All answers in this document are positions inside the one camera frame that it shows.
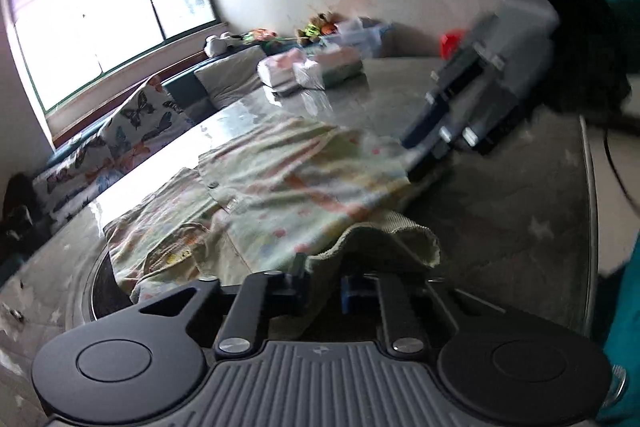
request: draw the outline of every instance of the gray pillow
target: gray pillow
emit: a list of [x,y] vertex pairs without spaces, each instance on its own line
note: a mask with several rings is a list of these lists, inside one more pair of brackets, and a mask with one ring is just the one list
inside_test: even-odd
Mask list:
[[262,85],[257,68],[258,62],[265,57],[260,46],[252,46],[207,64],[195,70],[194,74],[207,90],[214,107],[222,109]]

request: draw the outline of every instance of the plastic container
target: plastic container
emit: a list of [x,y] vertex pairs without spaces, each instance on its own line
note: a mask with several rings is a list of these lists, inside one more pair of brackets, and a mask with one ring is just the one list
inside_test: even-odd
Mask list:
[[321,39],[325,46],[352,46],[360,52],[361,58],[379,58],[382,54],[382,37],[389,28],[388,25],[379,24],[362,30],[325,35]]

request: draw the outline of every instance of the black cable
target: black cable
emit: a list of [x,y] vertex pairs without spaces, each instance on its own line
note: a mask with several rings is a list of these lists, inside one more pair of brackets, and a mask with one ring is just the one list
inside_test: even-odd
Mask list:
[[609,129],[607,127],[605,127],[604,129],[604,138],[602,140],[602,143],[604,145],[604,153],[607,155],[607,161],[609,162],[609,167],[611,167],[611,171],[613,172],[613,175],[616,177],[616,180],[618,181],[620,190],[622,190],[622,193],[624,194],[626,201],[628,201],[629,205],[631,206],[631,209],[634,211],[636,216],[640,217],[640,204],[638,204],[638,202],[629,194],[628,190],[626,190],[625,184],[623,183],[622,178],[620,177],[618,169],[616,168],[616,165],[613,163],[613,158],[611,157],[611,151],[609,150]]

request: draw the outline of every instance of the circular black disc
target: circular black disc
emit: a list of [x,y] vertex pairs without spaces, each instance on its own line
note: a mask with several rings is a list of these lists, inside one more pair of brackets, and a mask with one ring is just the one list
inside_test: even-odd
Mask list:
[[180,403],[204,377],[202,350],[171,319],[111,317],[40,350],[31,378],[47,413],[90,425],[136,423]]
[[606,357],[583,337],[504,325],[456,334],[440,352],[438,373],[468,409],[526,426],[568,425],[595,414],[611,378]]

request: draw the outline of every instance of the red object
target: red object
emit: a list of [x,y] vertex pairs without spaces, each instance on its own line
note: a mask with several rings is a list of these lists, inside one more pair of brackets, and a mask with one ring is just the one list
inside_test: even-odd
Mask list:
[[440,56],[449,60],[460,45],[460,41],[465,36],[466,30],[451,30],[440,38]]

